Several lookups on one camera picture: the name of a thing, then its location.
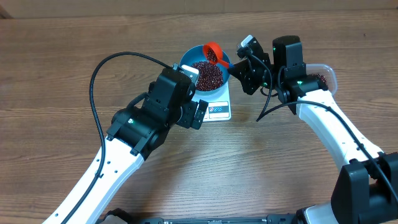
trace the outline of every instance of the white plastic housing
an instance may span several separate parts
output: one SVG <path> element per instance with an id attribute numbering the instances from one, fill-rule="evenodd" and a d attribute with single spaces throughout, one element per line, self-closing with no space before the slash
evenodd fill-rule
<path id="1" fill-rule="evenodd" d="M 338 85 L 335 71 L 329 66 L 324 64 L 306 64 L 305 73 L 307 75 L 318 73 L 326 78 L 326 84 L 328 85 L 329 91 L 334 96 L 337 92 Z"/>
<path id="2" fill-rule="evenodd" d="M 355 136 L 364 144 L 370 155 L 373 158 L 379 157 L 378 152 L 382 152 L 382 150 L 355 128 L 352 122 L 337 106 L 330 91 L 311 91 L 306 93 L 306 96 L 299 97 L 298 101 L 313 101 L 330 106 L 344 119 Z M 348 134 L 342 123 L 331 112 L 318 106 L 300 103 L 296 105 L 296 113 L 300 119 L 305 121 L 314 130 L 323 145 L 329 150 L 339 171 L 343 165 L 349 164 L 349 161 L 352 159 L 357 159 L 360 162 L 368 160 L 362 151 L 357 150 L 358 145 Z"/>
<path id="3" fill-rule="evenodd" d="M 308 224 L 338 224 L 330 202 L 307 208 L 304 216 Z"/>
<path id="4" fill-rule="evenodd" d="M 105 140 L 105 144 L 105 164 L 101 172 L 103 176 L 97 180 L 87 198 L 67 223 L 95 223 L 120 186 L 144 162 L 140 154 L 133 156 L 130 153 L 131 147 L 118 139 Z M 58 224 L 63 221 L 90 185 L 98 170 L 100 160 L 101 148 L 83 177 L 56 211 L 44 221 L 45 224 Z"/>

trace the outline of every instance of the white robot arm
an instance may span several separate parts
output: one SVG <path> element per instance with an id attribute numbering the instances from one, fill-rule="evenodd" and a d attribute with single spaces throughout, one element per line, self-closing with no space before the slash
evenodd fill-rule
<path id="1" fill-rule="evenodd" d="M 305 96 L 299 97 L 298 101 L 312 101 L 330 106 L 344 119 L 373 158 L 379 157 L 379 152 L 383 152 L 355 128 L 352 122 L 340 110 L 330 91 L 311 91 L 306 93 Z M 352 159 L 357 159 L 359 162 L 368 160 L 362 151 L 357 150 L 357 144 L 335 115 L 324 108 L 305 103 L 297 104 L 296 112 L 297 116 L 313 129 L 323 145 L 328 149 L 339 171 L 343 165 L 349 164 Z"/>
<path id="2" fill-rule="evenodd" d="M 122 184 L 144 162 L 144 158 L 140 154 L 133 156 L 130 153 L 131 147 L 118 139 L 113 139 L 112 141 L 106 139 L 105 143 L 107 150 L 101 177 L 67 223 L 96 223 Z M 99 149 L 93 162 L 76 186 L 56 211 L 44 221 L 44 224 L 56 224 L 64 221 L 93 180 L 100 164 L 100 159 L 101 149 Z"/>

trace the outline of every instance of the white scale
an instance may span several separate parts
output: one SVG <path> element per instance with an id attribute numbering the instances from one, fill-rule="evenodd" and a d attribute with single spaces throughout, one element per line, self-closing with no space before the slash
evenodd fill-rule
<path id="1" fill-rule="evenodd" d="M 186 65 L 182 65 L 182 68 L 185 74 L 196 82 L 199 71 Z M 197 91 L 192 100 L 196 102 L 204 100 L 209 103 L 203 122 L 229 121 L 231 119 L 231 100 L 229 99 L 228 81 L 216 90 Z"/>
<path id="2" fill-rule="evenodd" d="M 192 100 L 199 102 L 204 100 L 209 102 L 203 122 L 210 121 L 229 121 L 231 119 L 231 101 L 229 99 L 229 86 L 226 82 L 217 92 L 210 95 L 201 95 L 202 91 L 197 92 Z"/>

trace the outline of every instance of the wire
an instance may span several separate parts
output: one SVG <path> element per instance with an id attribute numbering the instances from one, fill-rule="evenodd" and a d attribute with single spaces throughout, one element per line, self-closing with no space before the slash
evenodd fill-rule
<path id="1" fill-rule="evenodd" d="M 100 120 L 98 118 L 98 114 L 97 114 L 97 110 L 95 109 L 95 104 L 94 104 L 94 96 L 93 96 L 93 89 L 94 89 L 94 80 L 95 77 L 97 76 L 98 70 L 100 70 L 100 68 L 108 61 L 111 60 L 112 58 L 118 57 L 118 56 L 122 56 L 122 55 L 133 55 L 133 56 L 138 56 L 138 57 L 142 57 L 148 60 L 151 60 L 155 63 L 158 63 L 161 66 L 164 66 L 165 68 L 172 68 L 169 65 L 166 65 L 165 63 L 156 60 L 150 56 L 146 56 L 144 54 L 140 54 L 140 53 L 135 53 L 135 52 L 120 52 L 120 53 L 116 53 L 116 54 L 112 54 L 108 57 L 106 57 L 104 60 L 102 60 L 97 67 L 95 68 L 92 76 L 91 76 L 91 80 L 90 80 L 90 89 L 89 89 L 89 96 L 90 96 L 90 105 L 91 105 L 91 110 L 93 112 L 93 116 L 94 116 L 94 120 L 95 120 L 95 124 L 97 126 L 97 130 L 99 133 L 99 138 L 101 139 L 101 162 L 99 163 L 99 167 L 98 167 L 98 171 L 94 176 L 94 179 L 91 181 L 91 184 L 88 186 L 86 192 L 83 194 L 83 196 L 81 196 L 80 200 L 76 203 L 76 205 L 74 206 L 74 208 L 69 212 L 69 214 L 65 217 L 65 219 L 61 222 L 61 224 L 66 224 L 69 219 L 72 217 L 72 215 L 78 210 L 79 206 L 83 203 L 83 201 L 87 198 L 87 195 L 90 193 L 90 191 L 92 190 L 92 188 L 94 187 L 95 183 L 97 182 L 98 178 L 101 176 L 101 171 L 102 168 L 104 166 L 105 163 L 105 152 L 106 152 L 106 145 L 105 145 L 105 138 L 104 138 L 104 134 L 102 132 L 102 128 L 101 128 L 101 123 Z"/>
<path id="2" fill-rule="evenodd" d="M 260 119 L 265 117 L 265 115 L 279 109 L 282 108 L 284 106 L 288 106 L 288 105 L 296 105 L 299 103 L 305 103 L 305 104 L 309 104 L 309 105 L 315 105 L 315 106 L 319 106 L 322 107 L 324 109 L 326 109 L 327 111 L 331 112 L 333 115 L 336 116 L 336 118 L 341 122 L 341 124 L 344 126 L 344 128 L 347 130 L 348 134 L 354 139 L 354 142 L 358 145 L 358 148 L 363 152 L 363 154 L 365 154 L 365 156 L 371 161 L 372 165 L 377 169 L 377 171 L 380 173 L 382 180 L 384 181 L 384 183 L 387 185 L 387 188 L 389 189 L 389 191 L 391 192 L 392 196 L 395 198 L 396 202 L 398 203 L 398 196 L 397 193 L 395 192 L 395 190 L 393 189 L 391 183 L 388 181 L 388 178 L 386 177 L 385 173 L 381 170 L 381 168 L 379 167 L 379 165 L 376 163 L 376 161 L 373 159 L 373 157 L 368 153 L 368 151 L 365 149 L 364 144 L 360 143 L 360 141 L 358 140 L 358 138 L 355 136 L 354 132 L 351 130 L 351 128 L 349 128 L 348 124 L 345 122 L 345 120 L 335 111 L 333 110 L 330 106 L 326 106 L 324 104 L 321 103 L 317 103 L 317 102 L 312 102 L 312 101 L 295 101 L 295 102 L 290 102 L 290 103 L 284 103 L 278 106 L 275 106 L 271 109 L 269 109 L 267 112 L 265 112 L 264 114 L 261 115 Z"/>
<path id="3" fill-rule="evenodd" d="M 264 90 L 262 90 L 262 89 L 264 89 L 264 87 L 261 87 L 261 89 L 260 89 L 261 94 L 263 94 L 264 96 L 268 96 L 268 94 L 264 93 Z M 271 95 L 271 97 L 275 97 L 275 96 L 278 96 L 278 93 Z"/>
<path id="4" fill-rule="evenodd" d="M 253 67 L 251 66 L 251 61 L 250 61 L 250 59 L 248 59 L 248 62 L 249 62 L 250 73 L 251 73 L 252 76 L 254 76 Z"/>
<path id="5" fill-rule="evenodd" d="M 270 82 L 270 84 L 269 84 L 268 97 L 267 97 L 266 104 L 264 105 L 264 107 L 263 107 L 263 109 L 262 109 L 262 111 L 261 111 L 259 117 L 258 117 L 257 120 L 256 120 L 256 121 L 258 122 L 258 121 L 261 119 L 261 118 L 260 118 L 261 114 L 263 114 L 263 113 L 266 111 L 266 109 L 267 109 L 267 107 L 268 107 L 268 104 L 269 104 L 269 100 L 271 99 L 270 96 L 271 96 L 271 93 L 272 93 L 272 73 L 271 73 L 271 71 L 269 70 L 269 68 L 267 67 L 267 65 L 265 65 L 264 62 L 262 62 L 259 58 L 257 58 L 257 57 L 254 56 L 253 54 L 249 54 L 248 56 L 251 57 L 251 58 L 254 58 L 255 60 L 257 60 L 257 61 L 265 68 L 263 77 L 265 77 L 266 72 L 269 73 L 269 82 Z"/>
<path id="6" fill-rule="evenodd" d="M 278 72 L 278 82 L 277 82 L 277 84 L 278 84 L 278 88 L 279 88 L 279 89 L 281 89 L 281 87 L 280 87 L 280 74 L 282 73 L 282 69 L 284 69 L 284 68 L 286 68 L 285 65 L 281 66 L 281 67 L 279 68 L 279 72 Z"/>
<path id="7" fill-rule="evenodd" d="M 141 100 L 145 99 L 145 97 L 148 96 L 148 93 L 141 93 L 140 95 L 138 95 L 137 97 L 135 97 L 128 105 L 127 105 L 127 109 L 132 108 L 133 106 L 135 106 L 137 103 L 139 103 Z"/>

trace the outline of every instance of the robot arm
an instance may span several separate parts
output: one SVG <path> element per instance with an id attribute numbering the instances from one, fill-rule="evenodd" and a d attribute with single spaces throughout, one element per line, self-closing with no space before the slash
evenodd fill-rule
<path id="1" fill-rule="evenodd" d="M 107 148 L 106 162 L 101 172 L 101 177 L 67 223 L 95 223 L 120 186 L 144 162 L 142 155 L 132 155 L 130 153 L 132 147 L 118 139 L 113 139 L 112 141 L 106 139 L 105 143 Z M 100 159 L 101 149 L 99 149 L 93 162 L 66 199 L 44 221 L 45 224 L 61 223 L 65 219 L 93 180 Z"/>
<path id="2" fill-rule="evenodd" d="M 270 90 L 275 88 L 282 102 L 276 108 L 289 106 L 293 114 L 305 121 L 326 146 L 340 171 L 330 202 L 297 211 L 292 223 L 359 224 L 397 219 L 398 154 L 385 155 L 367 140 L 339 109 L 325 77 L 310 75 L 316 65 L 303 62 L 299 37 L 279 37 L 272 46 L 273 65 L 258 41 L 252 36 L 247 37 L 238 45 L 237 51 L 238 57 L 246 60 L 228 71 L 249 95 L 260 86 Z M 333 73 L 327 65 L 322 67 Z M 265 109 L 266 106 L 259 119 L 267 114 Z M 370 185 L 369 176 L 377 182 Z"/>
<path id="3" fill-rule="evenodd" d="M 298 101 L 312 101 L 330 106 L 344 119 L 373 158 L 379 157 L 379 153 L 383 152 L 355 128 L 352 122 L 337 106 L 330 91 L 311 91 L 306 93 L 305 96 L 299 97 Z M 352 159 L 357 159 L 359 162 L 368 160 L 362 151 L 357 150 L 357 144 L 353 141 L 353 138 L 348 134 L 342 123 L 329 111 L 303 103 L 296 105 L 296 112 L 297 116 L 313 129 L 323 145 L 328 149 L 339 171 L 343 165 L 349 164 Z"/>
<path id="4" fill-rule="evenodd" d="M 198 71 L 194 68 L 176 65 L 165 68 L 156 82 L 150 84 L 148 93 L 116 112 L 107 130 L 105 163 L 99 179 L 66 220 L 97 173 L 101 149 L 83 177 L 44 223 L 96 223 L 120 186 L 164 143 L 173 125 L 199 129 L 208 103 L 191 100 L 197 78 Z M 144 100 L 141 108 L 136 107 L 141 100 Z"/>

